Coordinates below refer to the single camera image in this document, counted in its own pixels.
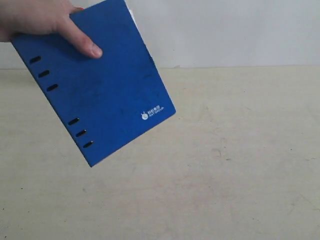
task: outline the blue notebook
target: blue notebook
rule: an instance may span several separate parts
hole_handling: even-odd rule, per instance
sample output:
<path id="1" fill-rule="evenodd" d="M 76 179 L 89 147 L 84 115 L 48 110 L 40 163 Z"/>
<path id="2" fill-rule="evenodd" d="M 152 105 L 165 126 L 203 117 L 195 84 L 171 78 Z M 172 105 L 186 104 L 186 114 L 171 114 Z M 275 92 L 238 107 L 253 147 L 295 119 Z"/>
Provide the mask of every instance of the blue notebook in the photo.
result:
<path id="1" fill-rule="evenodd" d="M 58 34 L 21 34 L 12 44 L 93 167 L 176 110 L 124 0 L 70 17 L 103 50 L 100 59 Z"/>

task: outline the white logo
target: white logo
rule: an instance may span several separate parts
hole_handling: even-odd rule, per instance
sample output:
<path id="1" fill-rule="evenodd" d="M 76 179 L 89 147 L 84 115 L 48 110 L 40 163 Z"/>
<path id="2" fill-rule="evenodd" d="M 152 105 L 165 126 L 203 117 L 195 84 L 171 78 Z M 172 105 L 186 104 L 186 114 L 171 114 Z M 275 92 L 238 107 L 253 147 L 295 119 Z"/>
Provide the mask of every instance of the white logo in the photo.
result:
<path id="1" fill-rule="evenodd" d="M 147 120 L 148 118 L 152 117 L 153 115 L 161 112 L 162 110 L 164 109 L 164 107 L 160 107 L 159 105 L 150 109 L 147 113 L 144 111 L 142 114 L 141 114 L 141 117 L 143 120 Z"/>

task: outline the white wall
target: white wall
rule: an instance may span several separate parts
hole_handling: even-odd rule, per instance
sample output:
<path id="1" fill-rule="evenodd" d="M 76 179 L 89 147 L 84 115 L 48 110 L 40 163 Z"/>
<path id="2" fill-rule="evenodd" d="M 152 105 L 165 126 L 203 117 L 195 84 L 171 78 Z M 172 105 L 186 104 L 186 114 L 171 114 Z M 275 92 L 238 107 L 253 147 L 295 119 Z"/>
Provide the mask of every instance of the white wall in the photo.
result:
<path id="1" fill-rule="evenodd" d="M 88 7 L 98 0 L 73 0 Z M 319 0 L 127 0 L 159 67 L 320 64 Z M 0 43 L 0 68 L 24 67 Z"/>

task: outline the binder hole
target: binder hole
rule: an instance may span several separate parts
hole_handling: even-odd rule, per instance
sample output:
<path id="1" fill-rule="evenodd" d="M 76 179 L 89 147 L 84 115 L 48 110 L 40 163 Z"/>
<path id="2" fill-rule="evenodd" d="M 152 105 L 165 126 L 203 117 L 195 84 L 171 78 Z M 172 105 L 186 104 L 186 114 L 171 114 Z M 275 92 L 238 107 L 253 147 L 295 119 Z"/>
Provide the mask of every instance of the binder hole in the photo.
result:
<path id="1" fill-rule="evenodd" d="M 77 122 L 79 122 L 78 117 L 76 117 L 75 119 L 72 119 L 70 122 L 68 122 L 68 125 L 73 125 L 73 124 L 76 124 Z"/>
<path id="2" fill-rule="evenodd" d="M 57 87 L 58 87 L 58 84 L 53 84 L 52 86 L 48 87 L 48 88 L 46 89 L 46 91 L 47 91 L 47 92 L 50 92 L 50 91 L 56 89 Z"/>
<path id="3" fill-rule="evenodd" d="M 41 60 L 41 56 L 36 56 L 30 60 L 30 64 L 34 64 Z"/>
<path id="4" fill-rule="evenodd" d="M 38 75 L 38 77 L 39 77 L 39 78 L 43 78 L 44 76 L 47 76 L 49 73 L 50 73 L 49 70 L 45 70 L 45 71 L 41 72 L 41 73 Z"/>
<path id="5" fill-rule="evenodd" d="M 75 136 L 78 138 L 80 136 L 82 136 L 83 134 L 85 134 L 87 132 L 87 130 L 82 130 L 80 132 L 78 132 Z"/>
<path id="6" fill-rule="evenodd" d="M 94 141 L 90 141 L 90 142 L 86 143 L 83 147 L 86 149 L 86 148 L 90 147 L 93 143 L 94 143 Z"/>

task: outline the hand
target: hand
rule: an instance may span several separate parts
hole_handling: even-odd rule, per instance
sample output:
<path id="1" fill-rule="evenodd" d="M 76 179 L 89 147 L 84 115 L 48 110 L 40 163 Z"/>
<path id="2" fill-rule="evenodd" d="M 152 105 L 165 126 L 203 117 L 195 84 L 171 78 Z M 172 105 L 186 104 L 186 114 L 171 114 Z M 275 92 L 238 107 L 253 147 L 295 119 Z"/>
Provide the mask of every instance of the hand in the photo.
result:
<path id="1" fill-rule="evenodd" d="M 0 42 L 16 33 L 58 33 L 84 55 L 100 58 L 102 50 L 69 17 L 82 10 L 69 0 L 0 0 Z"/>

